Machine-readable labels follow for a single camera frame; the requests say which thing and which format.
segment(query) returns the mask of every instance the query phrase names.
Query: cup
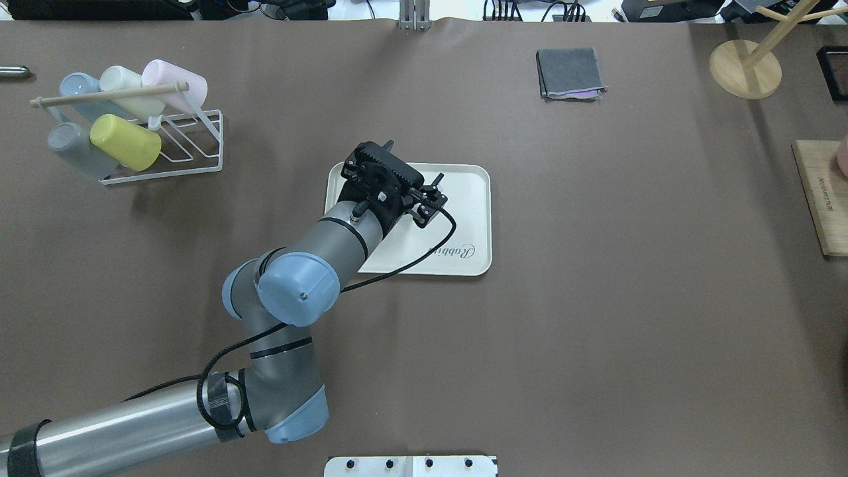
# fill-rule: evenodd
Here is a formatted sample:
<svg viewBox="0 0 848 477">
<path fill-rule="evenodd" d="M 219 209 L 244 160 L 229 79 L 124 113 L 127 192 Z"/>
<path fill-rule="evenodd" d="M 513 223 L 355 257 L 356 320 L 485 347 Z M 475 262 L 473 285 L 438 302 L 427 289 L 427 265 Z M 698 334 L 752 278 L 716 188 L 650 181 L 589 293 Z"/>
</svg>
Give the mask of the cup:
<svg viewBox="0 0 848 477">
<path fill-rule="evenodd" d="M 148 63 L 142 72 L 142 86 L 170 85 L 179 81 L 188 83 L 188 91 L 184 93 L 191 97 L 198 108 L 203 109 L 206 93 L 209 91 L 206 78 L 161 59 L 155 59 Z M 157 98 L 183 113 L 194 114 L 194 109 L 188 105 L 182 93 L 160 94 Z"/>
<path fill-rule="evenodd" d="M 150 167 L 162 150 L 162 138 L 116 115 L 102 115 L 92 125 L 92 144 L 133 171 Z"/>
<path fill-rule="evenodd" d="M 62 96 L 74 96 L 83 93 L 99 93 L 100 81 L 86 73 L 71 73 L 59 84 L 59 94 Z M 91 122 L 97 121 L 102 115 L 116 115 L 126 117 L 127 113 L 117 104 L 111 101 L 96 101 L 93 103 L 77 103 L 71 106 Z"/>
<path fill-rule="evenodd" d="M 120 166 L 117 160 L 92 146 L 87 127 L 63 122 L 47 136 L 47 146 L 83 175 L 103 179 Z"/>
<path fill-rule="evenodd" d="M 131 87 L 142 87 L 142 76 L 123 66 L 110 66 L 100 76 L 100 91 L 118 91 Z M 147 121 L 150 116 L 161 115 L 165 110 L 165 103 L 153 96 L 116 99 L 115 102 L 142 121 Z"/>
</svg>

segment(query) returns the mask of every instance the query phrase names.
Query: pen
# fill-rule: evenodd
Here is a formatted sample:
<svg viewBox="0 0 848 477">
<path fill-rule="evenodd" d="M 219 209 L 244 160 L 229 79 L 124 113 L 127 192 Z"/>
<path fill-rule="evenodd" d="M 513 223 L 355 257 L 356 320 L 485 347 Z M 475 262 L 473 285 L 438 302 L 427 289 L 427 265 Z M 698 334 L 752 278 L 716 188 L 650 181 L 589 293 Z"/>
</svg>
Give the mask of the pen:
<svg viewBox="0 0 848 477">
<path fill-rule="evenodd" d="M 0 66 L 0 78 L 29 78 L 32 76 L 26 66 Z"/>
</svg>

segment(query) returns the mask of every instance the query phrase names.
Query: cable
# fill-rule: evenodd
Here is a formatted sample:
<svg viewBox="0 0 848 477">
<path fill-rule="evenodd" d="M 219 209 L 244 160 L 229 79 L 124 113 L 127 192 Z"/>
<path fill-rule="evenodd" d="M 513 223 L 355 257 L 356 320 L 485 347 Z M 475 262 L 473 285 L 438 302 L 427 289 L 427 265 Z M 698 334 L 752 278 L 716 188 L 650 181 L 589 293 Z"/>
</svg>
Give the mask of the cable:
<svg viewBox="0 0 848 477">
<path fill-rule="evenodd" d="M 410 263 L 402 266 L 401 268 L 398 268 L 397 270 L 393 270 L 389 273 L 384 273 L 383 275 L 380 275 L 379 277 L 370 278 L 370 279 L 368 279 L 364 282 L 359 282 L 359 283 L 355 283 L 353 285 L 349 285 L 347 287 L 344 287 L 342 289 L 341 293 L 344 293 L 344 292 L 350 291 L 350 290 L 354 290 L 354 289 L 357 289 L 357 288 L 360 288 L 360 287 L 364 287 L 366 285 L 370 285 L 372 283 L 379 282 L 380 280 L 385 280 L 386 278 L 391 278 L 391 277 L 397 275 L 398 273 L 401 273 L 402 271 L 404 271 L 406 269 L 412 268 L 412 267 L 418 265 L 419 263 L 421 263 L 422 261 L 424 261 L 424 259 L 426 259 L 428 256 L 432 255 L 432 253 L 435 252 L 436 250 L 441 249 L 442 245 L 445 245 L 448 242 L 448 240 L 450 240 L 450 238 L 453 237 L 454 232 L 456 232 L 456 220 L 454 220 L 453 216 L 451 216 L 445 209 L 439 207 L 438 205 L 435 205 L 435 204 L 432 204 L 432 203 L 427 204 L 427 205 L 432 207 L 435 210 L 438 210 L 439 212 L 442 212 L 442 214 L 444 214 L 444 216 L 447 217 L 447 219 L 450 221 L 450 232 L 448 232 L 448 234 L 445 235 L 444 238 L 442 238 L 442 241 L 439 242 L 435 247 L 428 250 L 426 254 L 418 257 L 418 259 L 416 259 L 415 261 L 411 261 Z"/>
<path fill-rule="evenodd" d="M 518 21 L 524 21 L 522 18 L 522 11 L 518 9 L 517 0 L 513 0 L 512 2 L 512 12 L 510 13 L 510 21 L 515 21 L 516 13 L 518 13 Z"/>
<path fill-rule="evenodd" d="M 231 9 L 237 11 L 240 14 L 251 14 L 251 13 L 255 12 L 256 10 L 260 9 L 262 7 L 262 3 L 259 3 L 259 5 L 252 10 L 239 10 L 238 8 L 235 8 L 235 7 L 232 6 L 232 3 L 230 3 L 230 0 L 226 0 L 226 6 L 230 7 Z"/>
<path fill-rule="evenodd" d="M 578 0 L 574 0 L 572 7 L 568 9 L 568 15 L 563 21 L 582 22 L 586 21 L 586 8 Z"/>
<path fill-rule="evenodd" d="M 247 408 L 248 408 L 248 392 L 244 388 L 244 383 L 242 383 L 238 379 L 233 378 L 229 374 L 225 374 L 224 380 L 227 383 L 234 384 L 238 388 L 238 393 L 239 393 L 239 395 L 241 397 L 241 401 L 242 401 L 241 408 L 239 409 L 238 415 L 236 416 L 236 418 L 233 419 L 230 423 L 227 423 L 227 424 L 221 424 L 218 421 L 215 421 L 212 418 L 212 416 L 209 415 L 209 412 L 206 410 L 206 405 L 204 404 L 204 384 L 206 383 L 206 379 L 209 377 L 209 372 L 212 371 L 212 367 L 218 362 L 218 360 L 220 360 L 222 357 L 224 357 L 226 354 L 230 353 L 231 351 L 235 351 L 235 350 L 241 348 L 242 346 L 249 345 L 251 343 L 254 343 L 255 341 L 259 341 L 259 340 L 263 339 L 265 336 L 274 334 L 277 331 L 280 331 L 281 329 L 285 328 L 286 326 L 287 325 L 285 323 L 280 323 L 280 324 L 275 325 L 271 328 L 268 328 L 267 330 L 263 331 L 260 334 L 255 334 L 254 336 L 251 336 L 250 338 L 247 338 L 246 340 L 241 340 L 238 343 L 236 343 L 235 345 L 229 345 L 226 348 L 224 348 L 223 350 L 218 351 L 218 353 L 215 354 L 215 357 L 213 357 L 211 360 L 209 360 L 209 362 L 206 364 L 206 368 L 204 368 L 203 372 L 201 372 L 200 377 L 198 378 L 198 388 L 197 388 L 197 394 L 196 394 L 198 411 L 200 411 L 200 415 L 203 416 L 204 421 L 206 421 L 207 424 L 209 424 L 210 426 L 212 426 L 216 429 L 221 429 L 221 430 L 235 429 L 236 427 L 238 427 L 238 424 L 242 421 L 242 418 L 244 417 L 244 414 L 247 412 Z"/>
<path fill-rule="evenodd" d="M 562 14 L 563 14 L 563 16 L 564 16 L 564 15 L 566 14 L 566 12 L 568 11 L 568 3 L 565 3 L 565 2 L 553 2 L 553 3 L 552 3 L 549 7 L 548 7 L 548 9 L 544 11 L 544 15 L 542 15 L 542 19 L 540 20 L 540 22 L 544 21 L 544 19 L 545 19 L 545 18 L 547 18 L 547 16 L 548 16 L 548 12 L 549 12 L 549 11 L 550 11 L 550 10 L 551 10 L 551 9 L 552 9 L 555 5 L 562 5 L 562 8 L 563 8 Z"/>
<path fill-rule="evenodd" d="M 280 323 L 276 326 L 268 328 L 267 330 L 263 331 L 262 333 L 251 336 L 250 338 L 247 338 L 246 340 L 239 341 L 235 345 L 229 345 L 226 348 L 224 348 L 223 350 L 218 351 L 218 353 L 215 354 L 215 357 L 213 357 L 206 364 L 206 368 L 204 368 L 204 370 L 203 370 L 203 372 L 201 372 L 201 374 L 195 374 L 193 376 L 183 376 L 182 378 L 172 379 L 171 381 L 168 381 L 166 383 L 157 384 L 150 389 L 144 390 L 140 393 L 136 393 L 136 394 L 126 398 L 124 400 L 124 402 L 132 401 L 133 399 L 137 399 L 139 397 L 146 396 L 148 394 L 152 394 L 152 393 L 154 393 L 158 390 L 163 390 L 164 388 L 173 386 L 174 384 L 185 383 L 186 381 L 194 381 L 196 379 L 198 381 L 198 387 L 197 387 L 197 391 L 196 391 L 195 396 L 197 398 L 198 411 L 200 411 L 200 415 L 204 418 L 204 421 L 206 421 L 210 426 L 212 426 L 216 429 L 223 429 L 223 430 L 235 429 L 236 427 L 238 427 L 239 423 L 241 423 L 241 421 L 242 421 L 242 418 L 244 418 L 244 415 L 247 413 L 247 409 L 248 409 L 248 392 L 247 392 L 247 389 L 245 389 L 244 383 L 242 383 L 238 379 L 233 378 L 232 376 L 230 376 L 229 373 L 224 374 L 224 381 L 226 381 L 229 384 L 233 384 L 238 388 L 239 400 L 241 401 L 242 404 L 239 407 L 238 415 L 236 416 L 235 419 L 233 419 L 230 423 L 221 424 L 221 423 L 215 421 L 212 418 L 212 416 L 209 415 L 209 411 L 206 410 L 206 405 L 204 404 L 204 400 L 203 400 L 204 384 L 206 384 L 206 380 L 209 378 L 209 373 L 212 371 L 212 367 L 222 357 L 224 357 L 226 354 L 228 354 L 232 351 L 235 351 L 235 350 L 237 350 L 237 349 L 239 349 L 239 348 L 241 348 L 245 345 L 249 345 L 249 344 L 254 343 L 258 340 L 261 340 L 266 336 L 274 334 L 277 331 L 280 331 L 281 329 L 285 328 L 286 326 L 287 325 L 285 323 Z"/>
<path fill-rule="evenodd" d="M 266 16 L 266 17 L 268 17 L 268 18 L 270 18 L 270 19 L 272 19 L 272 20 L 280 20 L 280 21 L 285 20 L 285 18 L 280 18 L 280 12 L 282 11 L 282 8 L 277 7 L 276 14 L 275 14 L 275 15 L 276 15 L 276 18 L 274 18 L 274 17 L 272 17 L 272 16 L 268 15 L 268 14 L 265 12 L 265 9 L 264 9 L 264 8 L 260 8 L 260 9 L 259 9 L 259 11 L 260 11 L 260 12 L 261 12 L 264 16 Z"/>
<path fill-rule="evenodd" d="M 167 387 L 173 386 L 174 384 L 185 383 L 186 381 L 194 381 L 195 379 L 200 379 L 200 374 L 194 374 L 192 376 L 183 376 L 182 378 L 172 379 L 171 381 L 168 381 L 167 383 L 157 384 L 150 389 L 144 390 L 140 393 L 136 393 L 136 394 L 126 398 L 122 402 L 132 401 L 133 399 L 138 399 L 139 397 L 147 396 L 148 394 L 154 393 L 158 390 L 163 390 Z"/>
</svg>

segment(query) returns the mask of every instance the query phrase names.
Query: electronic device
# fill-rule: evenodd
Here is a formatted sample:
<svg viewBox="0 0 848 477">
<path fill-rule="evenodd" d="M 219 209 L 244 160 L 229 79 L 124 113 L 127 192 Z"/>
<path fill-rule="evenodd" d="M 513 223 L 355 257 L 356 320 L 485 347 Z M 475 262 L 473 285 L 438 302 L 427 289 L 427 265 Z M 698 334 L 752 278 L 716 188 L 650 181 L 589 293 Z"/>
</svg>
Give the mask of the electronic device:
<svg viewBox="0 0 848 477">
<path fill-rule="evenodd" d="M 623 0 L 630 22 L 667 23 L 716 16 L 723 0 Z"/>
<path fill-rule="evenodd" d="M 327 20 L 327 9 L 336 5 L 336 0 L 262 0 L 278 7 L 278 18 L 289 20 Z"/>
<path fill-rule="evenodd" d="M 176 0 L 8 0 L 15 20 L 193 20 Z"/>
<path fill-rule="evenodd" d="M 781 15 L 788 15 L 789 11 L 795 7 L 798 2 L 794 0 L 733 0 L 727 7 L 722 8 L 722 18 L 726 22 L 741 22 L 741 23 L 765 23 L 774 21 L 767 16 L 757 13 L 756 8 L 762 6 L 777 12 Z M 823 12 L 834 7 L 836 0 L 822 0 L 810 10 L 811 14 Z M 813 24 L 818 20 L 809 20 L 801 23 Z"/>
</svg>

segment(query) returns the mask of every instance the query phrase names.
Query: wooden dowel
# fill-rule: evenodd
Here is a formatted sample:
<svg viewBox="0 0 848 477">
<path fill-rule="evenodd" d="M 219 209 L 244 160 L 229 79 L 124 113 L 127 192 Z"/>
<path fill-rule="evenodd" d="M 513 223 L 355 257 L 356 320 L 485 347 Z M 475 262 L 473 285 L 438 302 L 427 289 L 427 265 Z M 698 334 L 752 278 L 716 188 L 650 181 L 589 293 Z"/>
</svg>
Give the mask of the wooden dowel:
<svg viewBox="0 0 848 477">
<path fill-rule="evenodd" d="M 804 15 L 804 18 L 802 18 L 801 21 L 818 20 L 820 18 L 824 18 L 830 15 L 838 15 L 844 13 L 848 13 L 848 7 L 834 8 L 832 10 L 824 10 L 823 12 L 818 12 L 815 14 Z"/>
<path fill-rule="evenodd" d="M 780 43 L 780 40 L 783 40 L 784 36 L 789 34 L 795 28 L 795 25 L 801 22 L 804 15 L 810 13 L 810 10 L 816 6 L 816 3 L 818 3 L 818 0 L 801 0 L 800 3 L 795 5 L 795 8 L 786 16 L 786 21 L 781 21 L 775 26 L 772 32 L 766 36 L 766 39 L 742 60 L 742 68 L 750 70 L 754 65 L 759 63 L 762 57 L 772 51 Z"/>
<path fill-rule="evenodd" d="M 789 19 L 789 18 L 787 18 L 787 16 L 786 16 L 786 15 L 781 15 L 781 14 L 779 14 L 778 12 L 775 12 L 774 10 L 769 10 L 768 8 L 765 8 L 765 7 L 763 7 L 762 5 L 757 5 L 757 6 L 756 6 L 756 12 L 757 12 L 758 14 L 760 14 L 760 15 L 762 15 L 762 16 L 765 16 L 765 17 L 768 17 L 768 18 L 770 18 L 770 19 L 772 19 L 772 20 L 777 20 L 777 21 L 786 21 L 786 20 L 788 20 L 788 19 Z"/>
<path fill-rule="evenodd" d="M 758 14 L 761 14 L 762 16 L 767 16 L 768 18 L 770 18 L 772 20 L 786 21 L 786 20 L 789 19 L 789 17 L 787 17 L 786 15 L 781 15 L 781 14 L 779 14 L 779 13 L 773 11 L 773 10 L 769 10 L 768 8 L 765 8 L 762 5 L 757 5 L 756 12 Z M 848 13 L 848 7 L 834 8 L 832 10 L 825 10 L 823 12 L 817 12 L 815 14 L 807 14 L 807 15 L 804 15 L 803 18 L 801 18 L 801 21 L 818 20 L 820 18 L 824 18 L 824 17 L 830 16 L 830 15 L 837 15 L 837 14 L 844 14 L 844 13 Z"/>
<path fill-rule="evenodd" d="M 154 94 L 166 94 L 176 91 L 188 91 L 188 83 L 179 82 L 170 85 L 132 87 L 100 93 L 74 94 L 71 96 L 57 96 L 55 98 L 36 98 L 30 100 L 30 106 L 33 108 L 62 106 L 64 104 L 88 103 L 90 101 L 109 101 L 112 99 L 134 98 L 136 96 L 152 96 Z"/>
</svg>

